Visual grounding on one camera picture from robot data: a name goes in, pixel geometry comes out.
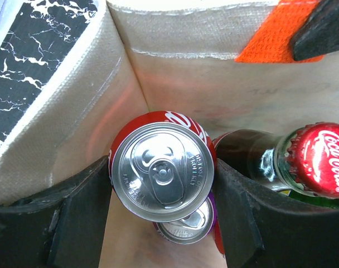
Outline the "beige canvas bag orange handles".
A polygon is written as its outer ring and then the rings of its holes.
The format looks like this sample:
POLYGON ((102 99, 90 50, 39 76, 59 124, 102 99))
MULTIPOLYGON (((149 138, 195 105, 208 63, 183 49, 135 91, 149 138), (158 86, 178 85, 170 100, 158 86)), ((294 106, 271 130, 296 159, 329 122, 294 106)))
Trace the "beige canvas bag orange handles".
MULTIPOLYGON (((0 205, 108 155, 149 111, 211 137, 339 123, 339 51, 294 61, 320 1, 0 1, 0 205)), ((183 246, 112 191, 98 267, 228 267, 212 235, 183 246)))

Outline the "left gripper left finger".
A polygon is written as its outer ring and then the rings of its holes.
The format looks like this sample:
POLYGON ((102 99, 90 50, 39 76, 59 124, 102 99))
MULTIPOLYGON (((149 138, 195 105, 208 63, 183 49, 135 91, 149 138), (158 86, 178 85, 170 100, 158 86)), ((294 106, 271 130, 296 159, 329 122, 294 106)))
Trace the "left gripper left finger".
POLYGON ((108 157, 0 205, 0 267, 98 267, 112 187, 108 157))

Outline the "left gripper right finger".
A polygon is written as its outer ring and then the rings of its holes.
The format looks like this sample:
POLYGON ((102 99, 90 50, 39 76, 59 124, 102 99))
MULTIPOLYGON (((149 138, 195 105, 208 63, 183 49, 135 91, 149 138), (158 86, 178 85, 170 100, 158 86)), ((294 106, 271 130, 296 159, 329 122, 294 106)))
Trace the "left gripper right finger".
POLYGON ((228 267, 339 267, 339 209, 269 190, 221 160, 214 195, 228 267))

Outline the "purple soda can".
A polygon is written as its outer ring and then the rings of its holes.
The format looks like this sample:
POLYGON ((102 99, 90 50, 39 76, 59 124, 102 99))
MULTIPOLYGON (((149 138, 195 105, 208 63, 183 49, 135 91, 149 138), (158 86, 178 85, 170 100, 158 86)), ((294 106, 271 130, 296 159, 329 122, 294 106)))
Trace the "purple soda can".
POLYGON ((166 240, 190 245, 202 240, 214 227, 217 221, 217 210, 212 192, 193 213, 173 222, 153 222, 156 231, 166 240))

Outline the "red cola can back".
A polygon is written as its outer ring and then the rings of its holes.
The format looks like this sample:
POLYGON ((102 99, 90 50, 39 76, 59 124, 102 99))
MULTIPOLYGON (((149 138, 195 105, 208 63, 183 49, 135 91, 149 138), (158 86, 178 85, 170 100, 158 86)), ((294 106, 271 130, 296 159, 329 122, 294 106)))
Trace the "red cola can back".
POLYGON ((221 237, 218 221, 216 221, 214 224, 214 241, 215 241, 215 245, 218 251, 222 254, 223 257, 225 257, 225 250, 224 250, 224 245, 222 242, 222 237, 221 237))

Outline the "glass cola bottle red cap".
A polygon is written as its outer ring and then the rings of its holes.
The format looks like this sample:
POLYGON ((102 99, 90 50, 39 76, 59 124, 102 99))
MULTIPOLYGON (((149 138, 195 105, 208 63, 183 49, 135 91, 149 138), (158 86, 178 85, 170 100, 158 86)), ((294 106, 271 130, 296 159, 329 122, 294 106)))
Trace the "glass cola bottle red cap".
POLYGON ((286 136, 237 130, 214 140, 216 155, 275 191, 339 199, 339 124, 318 122, 286 136))

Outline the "red cola can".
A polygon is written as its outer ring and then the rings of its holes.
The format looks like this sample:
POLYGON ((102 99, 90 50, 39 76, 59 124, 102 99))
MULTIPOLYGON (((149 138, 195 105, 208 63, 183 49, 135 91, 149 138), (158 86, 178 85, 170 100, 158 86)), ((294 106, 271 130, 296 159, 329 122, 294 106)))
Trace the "red cola can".
POLYGON ((215 175, 212 139, 194 119, 155 111, 129 121, 109 151, 109 177, 121 203, 152 222, 193 213, 207 198, 215 175))
POLYGON ((222 242, 222 237, 221 237, 218 221, 216 221, 214 224, 214 241, 215 241, 215 245, 218 251, 222 254, 223 257, 225 257, 225 250, 224 250, 224 245, 222 242))

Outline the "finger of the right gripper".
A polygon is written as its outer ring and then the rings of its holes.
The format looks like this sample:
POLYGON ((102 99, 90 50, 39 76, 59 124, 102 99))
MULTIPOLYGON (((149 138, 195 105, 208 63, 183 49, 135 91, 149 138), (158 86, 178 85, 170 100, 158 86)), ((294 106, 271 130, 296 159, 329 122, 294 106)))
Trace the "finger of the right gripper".
POLYGON ((320 1, 289 45, 294 61, 339 51, 339 0, 320 1))

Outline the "green glass bottle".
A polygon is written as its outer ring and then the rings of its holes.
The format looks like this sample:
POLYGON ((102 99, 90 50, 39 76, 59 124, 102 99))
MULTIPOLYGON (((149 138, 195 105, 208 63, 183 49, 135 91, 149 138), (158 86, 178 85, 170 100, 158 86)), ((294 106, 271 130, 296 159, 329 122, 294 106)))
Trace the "green glass bottle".
POLYGON ((297 193, 292 190, 285 190, 280 192, 292 199, 298 200, 300 202, 308 203, 311 205, 316 205, 320 207, 328 207, 333 209, 339 209, 339 199, 329 199, 324 197, 312 197, 297 193))

